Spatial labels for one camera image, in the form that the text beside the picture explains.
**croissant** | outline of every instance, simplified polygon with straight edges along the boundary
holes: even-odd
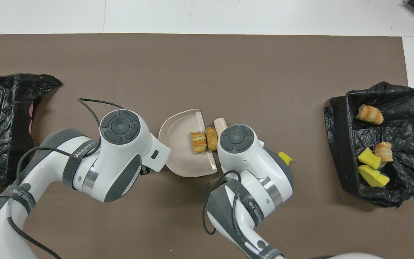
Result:
[[[215,128],[206,128],[207,147],[210,150],[217,150],[218,135]]]
[[[383,167],[387,162],[392,162],[391,147],[391,143],[388,142],[381,142],[380,144],[375,146],[375,156],[381,158],[381,164],[379,168]]]
[[[207,141],[205,140],[193,142],[194,151],[196,151],[199,154],[204,152],[206,150],[206,147],[207,147]]]
[[[359,114],[355,118],[376,125],[379,125],[384,121],[383,115],[378,110],[378,108],[364,104],[360,106]]]
[[[206,135],[204,132],[191,132],[191,141],[195,142],[195,141],[200,141],[200,140],[205,140],[206,139]]]

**sponge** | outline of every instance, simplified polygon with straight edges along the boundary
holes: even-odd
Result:
[[[284,162],[289,165],[290,162],[293,162],[293,159],[289,157],[289,155],[285,154],[284,152],[279,152],[278,156],[284,160]]]
[[[373,167],[373,169],[378,169],[381,164],[381,158],[375,156],[370,148],[366,148],[358,157],[359,161],[364,164],[368,164],[369,166]]]
[[[363,164],[358,167],[360,175],[371,187],[384,187],[389,182],[389,177],[381,174],[380,171]]]

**trash bag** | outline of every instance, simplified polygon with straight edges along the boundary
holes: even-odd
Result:
[[[355,118],[363,105],[378,108],[380,125]],[[332,97],[324,108],[328,143],[343,189],[381,207],[399,207],[414,197],[414,89],[380,82],[367,90]],[[393,161],[379,171],[385,187],[370,187],[358,173],[357,156],[380,143],[392,144]]]
[[[49,75],[14,74],[0,77],[0,187],[16,177],[22,155],[34,147],[29,127],[30,107],[62,83]]]

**brown mat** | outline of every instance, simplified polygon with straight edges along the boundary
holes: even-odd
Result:
[[[97,139],[76,97],[118,103],[157,136],[175,113],[199,108],[206,126],[250,125],[295,162],[295,190],[258,233],[287,258],[367,252],[414,258],[414,199],[379,208],[345,193],[325,133],[332,96],[382,80],[407,85],[401,38],[152,34],[0,35],[0,75],[50,74],[64,86],[41,103],[33,138],[77,128]],[[99,116],[112,108],[92,104]],[[65,259],[245,258],[202,228],[202,187],[220,173],[182,178],[167,168],[139,177],[102,204],[62,183],[48,188],[25,231]],[[51,258],[35,249],[40,258]]]

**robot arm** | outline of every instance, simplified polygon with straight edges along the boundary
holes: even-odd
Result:
[[[22,228],[31,209],[51,182],[63,181],[68,187],[110,202],[125,195],[141,167],[160,171],[170,149],[149,131],[145,121],[130,110],[115,110],[100,123],[102,145],[81,132],[68,128],[51,133],[41,146],[59,149],[39,150],[21,173],[20,185],[5,191],[0,200],[0,258],[35,259],[26,241],[8,222]]]
[[[292,195],[290,168],[276,153],[265,149],[246,125],[225,129],[217,146],[222,169],[229,180],[207,197],[210,222],[248,258],[284,259],[278,249],[253,229]],[[323,258],[381,259],[361,253]]]

